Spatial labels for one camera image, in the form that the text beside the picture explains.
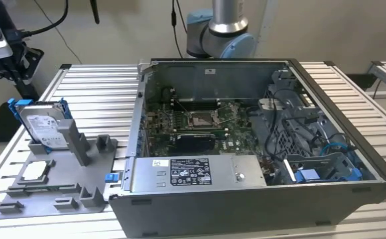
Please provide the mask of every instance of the blue clip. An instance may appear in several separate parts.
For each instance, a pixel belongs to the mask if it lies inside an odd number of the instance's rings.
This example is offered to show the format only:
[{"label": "blue clip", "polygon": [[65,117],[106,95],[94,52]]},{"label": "blue clip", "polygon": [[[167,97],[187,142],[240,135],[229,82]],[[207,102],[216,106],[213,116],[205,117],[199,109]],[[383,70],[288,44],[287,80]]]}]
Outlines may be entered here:
[{"label": "blue clip", "polygon": [[117,183],[119,182],[119,174],[108,173],[104,177],[105,183]]},{"label": "blue clip", "polygon": [[358,168],[354,168],[351,171],[351,175],[346,178],[347,181],[359,181],[362,179],[363,175]]},{"label": "blue clip", "polygon": [[64,118],[65,119],[72,119],[72,113],[70,113],[70,110],[68,109],[68,104],[66,104],[66,101],[64,100],[64,98],[61,97],[58,103],[61,104],[62,106],[62,113],[64,113]]}]

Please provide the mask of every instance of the black cable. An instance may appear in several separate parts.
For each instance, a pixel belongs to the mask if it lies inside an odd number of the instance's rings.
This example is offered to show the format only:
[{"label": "black cable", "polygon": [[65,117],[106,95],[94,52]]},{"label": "black cable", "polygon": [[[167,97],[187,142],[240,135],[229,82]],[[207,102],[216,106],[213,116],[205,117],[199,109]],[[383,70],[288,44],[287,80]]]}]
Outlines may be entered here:
[{"label": "black cable", "polygon": [[176,30],[175,30],[175,27],[173,27],[173,38],[175,38],[175,45],[176,45],[176,50],[177,50],[179,57],[183,58],[183,56],[181,56],[181,54],[180,54],[180,50],[179,50],[179,45],[177,45],[177,38],[176,38]]},{"label": "black cable", "polygon": [[275,96],[275,94],[276,94],[278,92],[280,92],[280,91],[291,91],[291,92],[294,92],[295,94],[298,94],[298,92],[296,92],[295,90],[288,89],[288,88],[282,88],[282,89],[278,89],[278,90],[272,93],[272,96]]},{"label": "black cable", "polygon": [[[37,1],[33,0],[33,2],[36,3],[36,5],[38,6],[38,8],[41,9]],[[45,31],[48,31],[48,30],[50,30],[52,28],[54,28],[54,27],[56,27],[57,25],[60,25],[61,22],[64,21],[64,19],[65,19],[65,17],[66,17],[66,13],[68,13],[68,0],[65,0],[64,13],[62,13],[61,18],[60,18],[54,23],[52,23],[52,21],[50,21],[50,25],[49,25],[49,26],[46,26],[46,27],[44,27],[44,28],[38,29],[38,30],[34,30],[34,31],[26,31],[26,32],[24,32],[24,33],[22,33],[22,37],[29,37],[29,36],[41,34],[41,33],[44,33]]]},{"label": "black cable", "polygon": [[269,127],[269,132],[268,132],[269,134],[267,135],[267,137],[264,139],[263,147],[264,147],[265,153],[269,155],[269,157],[276,159],[278,161],[280,161],[280,159],[269,152],[269,150],[267,148],[269,138],[274,134],[275,124],[276,124],[276,105],[275,105],[275,100],[272,99],[272,122],[271,122],[271,127]]},{"label": "black cable", "polygon": [[[40,9],[40,11],[41,11],[41,13],[44,14],[44,16],[45,16],[45,18],[48,19],[48,21],[50,22],[50,24],[53,24],[53,23],[52,23],[52,20],[49,19],[48,15],[46,15],[46,13],[45,13],[45,11],[44,11],[44,9],[42,9],[41,6],[40,6],[38,2],[37,2],[36,0],[33,0],[33,2],[36,3],[36,5],[37,5],[37,7],[38,7],[38,9]],[[66,41],[65,41],[65,39],[64,39],[64,36],[62,36],[62,34],[60,33],[60,30],[58,30],[57,28],[54,28],[54,30],[57,31],[57,33],[58,33],[58,35],[60,35],[60,37],[61,37],[61,39],[62,39],[62,42],[64,42],[64,45],[65,45],[66,49],[72,52],[72,54],[73,54],[73,56],[76,57],[78,63],[82,64],[82,63],[81,63],[81,60],[78,59],[78,56],[77,56],[76,53],[73,52],[72,48],[68,46]]]},{"label": "black cable", "polygon": [[179,57],[181,57],[180,50],[179,50],[179,44],[177,44],[177,37],[176,37],[176,13],[175,13],[175,0],[172,0],[172,12],[171,12],[171,25],[173,30],[173,38],[175,38],[175,45],[177,49]]},{"label": "black cable", "polygon": [[181,26],[184,27],[184,31],[187,33],[187,27],[185,27],[185,22],[184,22],[184,16],[181,15],[181,11],[180,11],[179,0],[176,0],[176,5],[177,5],[177,11],[179,11],[179,16],[180,16],[180,20],[181,20]]},{"label": "black cable", "polygon": [[382,80],[379,80],[378,85],[376,85],[376,87],[375,87],[375,89],[374,89],[372,100],[374,100],[374,98],[375,98],[375,96],[376,96],[376,92],[378,92],[380,83],[382,83]]},{"label": "black cable", "polygon": [[336,135],[342,135],[342,136],[343,136],[346,145],[350,145],[350,144],[351,144],[351,140],[350,140],[348,136],[347,136],[344,133],[340,133],[340,132],[339,132],[339,133],[334,133],[332,135],[330,135],[328,138],[324,138],[324,137],[318,136],[318,135],[314,136],[314,138],[311,139],[310,145],[314,144],[314,142],[315,142],[315,140],[316,140],[318,138],[322,139],[322,140],[324,140],[324,141],[327,141],[327,140],[331,140],[332,137],[336,136]]}]

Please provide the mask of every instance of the blue cable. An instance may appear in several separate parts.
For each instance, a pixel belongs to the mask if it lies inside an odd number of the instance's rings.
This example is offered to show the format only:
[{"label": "blue cable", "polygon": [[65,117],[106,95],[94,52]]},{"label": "blue cable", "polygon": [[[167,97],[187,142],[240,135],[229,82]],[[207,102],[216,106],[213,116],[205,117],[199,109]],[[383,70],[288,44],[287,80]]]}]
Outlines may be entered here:
[{"label": "blue cable", "polygon": [[324,154],[327,148],[330,148],[331,146],[340,146],[344,150],[347,150],[347,146],[346,146],[344,144],[342,144],[342,143],[330,143],[330,144],[327,144],[327,145],[323,147],[323,149],[320,150],[319,156],[322,156],[322,155]]}]

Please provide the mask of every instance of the hard drive label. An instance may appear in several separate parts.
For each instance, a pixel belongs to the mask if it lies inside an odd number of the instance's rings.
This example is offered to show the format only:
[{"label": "hard drive label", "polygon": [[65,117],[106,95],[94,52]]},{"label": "hard drive label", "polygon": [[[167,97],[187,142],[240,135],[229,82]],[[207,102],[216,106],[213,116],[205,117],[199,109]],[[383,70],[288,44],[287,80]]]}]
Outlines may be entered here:
[{"label": "hard drive label", "polygon": [[171,185],[211,185],[208,158],[171,159]]},{"label": "hard drive label", "polygon": [[66,146],[62,134],[57,131],[57,122],[50,116],[26,116],[34,136],[49,148]]}]

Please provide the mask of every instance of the blue tab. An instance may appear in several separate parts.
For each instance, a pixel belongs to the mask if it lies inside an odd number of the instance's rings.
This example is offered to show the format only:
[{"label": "blue tab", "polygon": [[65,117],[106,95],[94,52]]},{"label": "blue tab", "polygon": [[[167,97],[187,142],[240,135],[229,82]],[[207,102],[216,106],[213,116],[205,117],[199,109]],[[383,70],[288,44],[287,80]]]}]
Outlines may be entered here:
[{"label": "blue tab", "polygon": [[105,183],[117,183],[119,182],[119,174],[116,173],[108,173],[104,177]]},{"label": "blue tab", "polygon": [[351,171],[351,175],[346,179],[347,179],[347,181],[360,181],[362,176],[363,175],[362,175],[359,169],[354,168]]},{"label": "blue tab", "polygon": [[33,100],[18,100],[17,103],[14,103],[16,106],[28,106]]}]

